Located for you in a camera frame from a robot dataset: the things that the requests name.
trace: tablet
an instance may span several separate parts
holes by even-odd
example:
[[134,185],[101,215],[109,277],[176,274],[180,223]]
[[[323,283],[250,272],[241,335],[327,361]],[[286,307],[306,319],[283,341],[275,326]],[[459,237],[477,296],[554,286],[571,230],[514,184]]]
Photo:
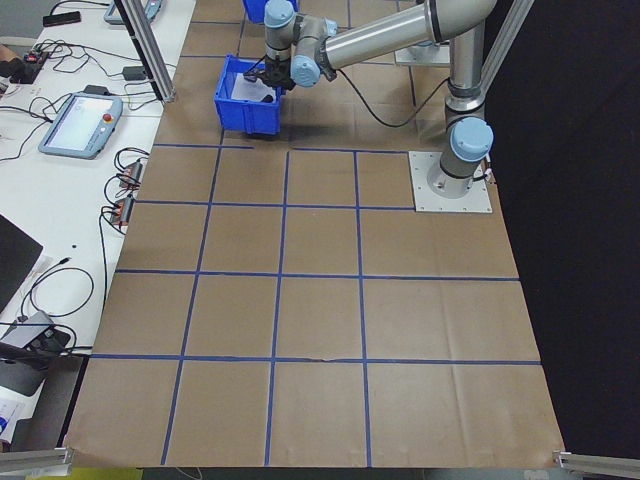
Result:
[[122,100],[74,93],[64,102],[38,150],[49,155],[95,158],[122,115]]
[[[142,0],[142,5],[144,6],[144,13],[147,16],[147,20],[149,20],[149,23],[151,23],[160,11],[162,0]],[[104,14],[104,21],[111,25],[124,25],[122,17],[120,16],[120,12],[116,8],[116,4],[113,2],[113,0],[111,1],[111,5],[109,5],[109,8]]]

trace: black curtain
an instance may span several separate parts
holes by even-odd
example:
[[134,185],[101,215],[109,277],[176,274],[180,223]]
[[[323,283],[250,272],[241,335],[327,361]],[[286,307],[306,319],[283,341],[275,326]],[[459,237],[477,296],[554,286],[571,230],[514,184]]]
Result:
[[[488,19],[488,47],[510,5]],[[538,0],[487,98],[507,228],[573,453],[640,458],[639,90],[639,1]]]

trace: blue crate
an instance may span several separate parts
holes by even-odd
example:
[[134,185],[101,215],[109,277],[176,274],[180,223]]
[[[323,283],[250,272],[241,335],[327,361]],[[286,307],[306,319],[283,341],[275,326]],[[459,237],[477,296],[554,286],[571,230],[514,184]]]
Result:
[[216,110],[220,123],[226,130],[275,135],[280,131],[280,98],[284,95],[282,88],[275,89],[276,98],[272,103],[231,98],[237,75],[242,75],[254,64],[254,61],[227,55],[213,97]]
[[[296,0],[289,0],[293,4],[293,9],[298,11],[298,2]],[[264,22],[264,6],[267,4],[267,0],[242,0],[244,3],[244,9],[247,12],[249,20],[253,23]]]

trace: grid square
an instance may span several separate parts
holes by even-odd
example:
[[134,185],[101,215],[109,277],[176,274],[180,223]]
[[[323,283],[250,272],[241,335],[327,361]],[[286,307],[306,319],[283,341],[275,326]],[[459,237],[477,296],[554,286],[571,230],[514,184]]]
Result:
[[360,205],[413,207],[407,155],[358,153]]
[[307,15],[326,17],[338,22],[341,27],[349,27],[349,0],[300,0],[300,11]]
[[357,280],[284,278],[279,312],[279,357],[362,357]]
[[188,354],[271,356],[275,296],[275,278],[201,276]]
[[466,449],[450,365],[369,365],[376,467],[464,467]]
[[198,1],[191,21],[197,22],[242,22],[244,9],[237,0]]
[[289,208],[286,223],[285,272],[358,273],[355,211]]
[[118,268],[195,270],[206,214],[205,206],[137,204]]
[[179,355],[193,280],[192,275],[116,273],[94,353]]
[[208,202],[217,158],[217,148],[154,147],[138,198]]
[[355,205],[353,154],[292,151],[287,203]]
[[367,280],[364,300],[370,358],[540,358],[517,282]]
[[282,203],[286,152],[222,150],[216,181],[216,202]]
[[65,437],[74,465],[159,465],[177,369],[177,361],[92,358]]
[[363,211],[365,274],[514,278],[502,216]]
[[369,358],[450,359],[441,282],[366,280]]
[[264,25],[256,25],[251,22],[246,22],[244,30],[242,30],[239,56],[241,58],[258,59],[264,55],[264,50]]
[[[210,102],[223,63],[221,58],[180,59],[174,78],[180,93],[174,102],[164,107],[156,144],[220,145],[222,127]],[[203,108],[205,98],[209,108]]]
[[280,363],[275,382],[271,466],[366,466],[361,365]]
[[191,23],[182,47],[182,55],[235,54],[238,51],[239,42],[239,23]]
[[454,370],[469,465],[553,467],[549,452],[564,446],[541,366],[456,365]]
[[[369,8],[370,2],[368,0],[366,8]],[[407,67],[358,63],[353,66],[351,79],[370,104],[413,106],[411,77]]]
[[220,272],[278,271],[282,209],[215,206],[202,268]]
[[185,362],[169,465],[262,466],[268,363]]

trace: black device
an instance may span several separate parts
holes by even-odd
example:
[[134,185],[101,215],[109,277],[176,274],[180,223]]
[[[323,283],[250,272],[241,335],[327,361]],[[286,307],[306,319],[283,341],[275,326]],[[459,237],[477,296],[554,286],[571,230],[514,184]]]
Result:
[[78,23],[81,19],[80,12],[78,10],[67,13],[56,13],[54,15],[45,15],[42,17],[42,26],[55,27],[57,25],[67,25],[69,23]]
[[0,215],[0,312],[36,264],[42,245]]
[[142,66],[124,67],[122,76],[125,80],[146,80],[147,72],[144,71]]

